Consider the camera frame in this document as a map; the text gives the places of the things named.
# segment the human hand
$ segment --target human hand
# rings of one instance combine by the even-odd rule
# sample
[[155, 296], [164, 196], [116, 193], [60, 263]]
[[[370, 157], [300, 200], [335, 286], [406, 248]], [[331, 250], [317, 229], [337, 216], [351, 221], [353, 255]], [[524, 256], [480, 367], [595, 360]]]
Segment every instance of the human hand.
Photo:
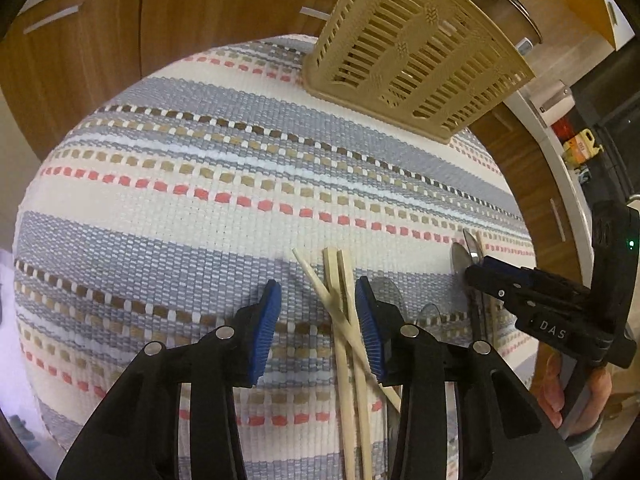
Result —
[[[540, 408], [556, 428], [562, 424], [560, 411], [564, 406], [564, 391], [560, 385], [561, 365], [562, 359], [559, 354], [554, 353], [549, 357], [542, 387], [537, 395]], [[596, 424], [611, 394], [611, 374], [606, 368], [598, 368], [591, 373], [587, 384], [591, 390], [591, 399], [571, 428], [569, 435], [583, 433]]]

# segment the round table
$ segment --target round table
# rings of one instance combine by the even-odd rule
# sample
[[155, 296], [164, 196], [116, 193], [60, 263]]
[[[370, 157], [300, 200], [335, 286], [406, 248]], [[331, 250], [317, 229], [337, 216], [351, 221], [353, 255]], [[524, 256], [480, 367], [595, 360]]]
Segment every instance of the round table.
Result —
[[[314, 38], [214, 48], [107, 102], [47, 157], [15, 239], [18, 328], [33, 391], [68, 449], [146, 341], [197, 341], [268, 279], [282, 312], [265, 375], [236, 390], [249, 478], [341, 475], [330, 320], [292, 248], [322, 276], [347, 249], [354, 275], [392, 280], [412, 320], [428, 303], [468, 344], [450, 262], [462, 229], [486, 254], [533, 266], [518, 207], [467, 130], [445, 146], [306, 94]], [[527, 383], [537, 343], [498, 311], [498, 350]], [[370, 391], [374, 472], [386, 472], [385, 409]], [[188, 473], [188, 389], [180, 464]], [[456, 436], [449, 441], [455, 475]]]

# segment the gray sleeve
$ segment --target gray sleeve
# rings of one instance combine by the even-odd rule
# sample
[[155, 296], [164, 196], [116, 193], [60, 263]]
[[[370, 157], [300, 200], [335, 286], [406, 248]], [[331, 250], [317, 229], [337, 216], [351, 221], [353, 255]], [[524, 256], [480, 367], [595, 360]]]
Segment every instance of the gray sleeve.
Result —
[[574, 454], [575, 460], [582, 469], [582, 476], [584, 480], [591, 479], [591, 455], [593, 453], [593, 444], [598, 436], [598, 431], [602, 425], [602, 418], [591, 428], [584, 433], [570, 436], [566, 440], [566, 444]]

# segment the silver screw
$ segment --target silver screw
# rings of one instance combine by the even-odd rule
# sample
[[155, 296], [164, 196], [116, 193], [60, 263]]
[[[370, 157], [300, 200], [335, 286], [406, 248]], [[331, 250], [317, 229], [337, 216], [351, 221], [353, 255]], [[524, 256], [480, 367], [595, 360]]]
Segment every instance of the silver screw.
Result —
[[231, 339], [236, 331], [227, 325], [220, 326], [216, 329], [216, 337], [218, 339]]
[[400, 329], [400, 333], [404, 337], [416, 337], [420, 333], [420, 330], [415, 325], [407, 324], [407, 325], [402, 325], [402, 328]]
[[482, 355], [487, 355], [491, 351], [491, 345], [487, 341], [476, 341], [474, 350]]
[[158, 341], [152, 341], [151, 343], [145, 346], [145, 354], [147, 355], [156, 355], [161, 350], [162, 350], [162, 343], [159, 343]]

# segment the plastic basket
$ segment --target plastic basket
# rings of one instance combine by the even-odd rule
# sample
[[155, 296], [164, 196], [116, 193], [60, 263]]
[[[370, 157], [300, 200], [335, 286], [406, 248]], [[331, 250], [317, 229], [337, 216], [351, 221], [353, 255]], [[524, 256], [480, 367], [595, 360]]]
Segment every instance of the plastic basket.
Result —
[[303, 67], [311, 95], [444, 143], [533, 76], [470, 0], [338, 0]]

